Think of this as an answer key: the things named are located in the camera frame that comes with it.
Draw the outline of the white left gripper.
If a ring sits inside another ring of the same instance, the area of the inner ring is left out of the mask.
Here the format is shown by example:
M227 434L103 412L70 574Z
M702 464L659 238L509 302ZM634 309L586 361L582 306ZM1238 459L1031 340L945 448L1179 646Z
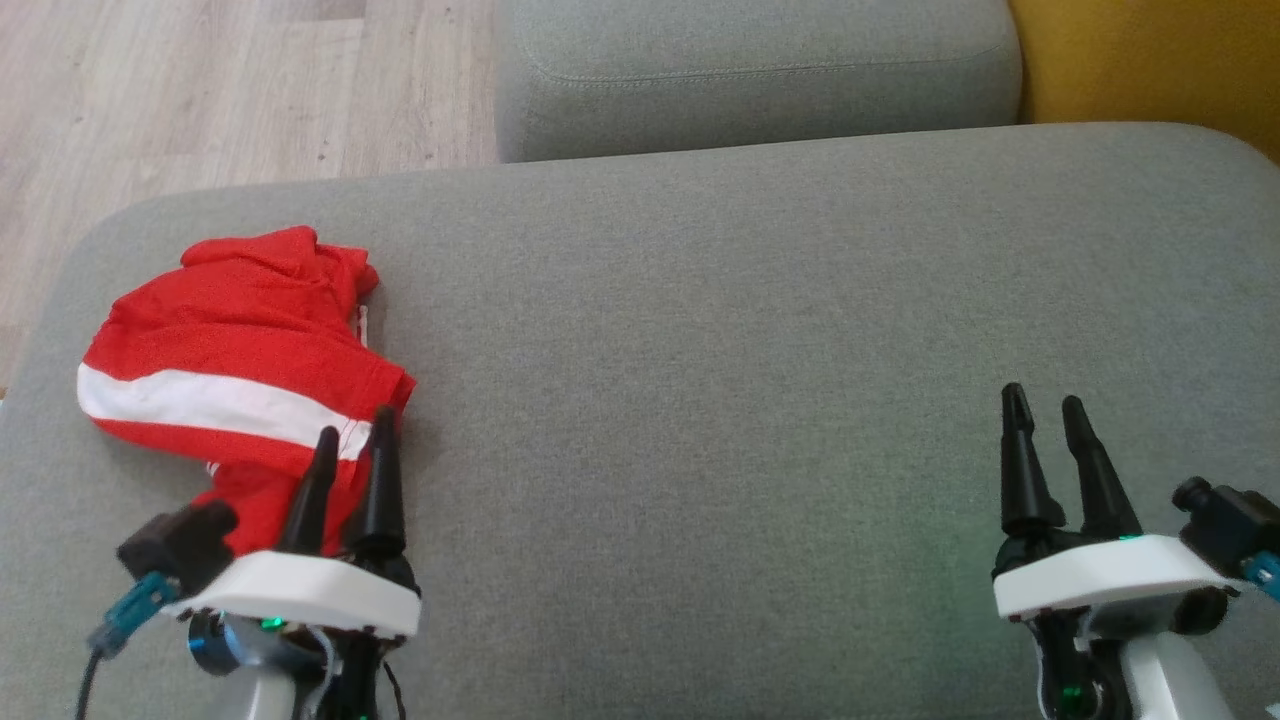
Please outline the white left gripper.
M387 657L419 629L417 592L323 555L340 433L325 427L296 488L276 551L237 559L193 597L166 606L188 621L189 648L223 684L210 719L402 719L380 705ZM365 496L347 523L356 564L406 548L396 409L378 409Z

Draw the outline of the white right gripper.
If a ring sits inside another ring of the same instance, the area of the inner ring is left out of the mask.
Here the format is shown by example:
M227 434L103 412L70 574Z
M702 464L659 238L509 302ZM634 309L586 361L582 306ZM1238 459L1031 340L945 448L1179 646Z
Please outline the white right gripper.
M1036 450L1021 384L1001 389L1001 527L1029 536L1066 524ZM1098 544L1036 560L995 578L998 615L1036 644L1043 719L1230 719L1192 637L1219 625L1242 583L1178 538L1144 530L1082 400L1062 401L1079 477L1080 534Z

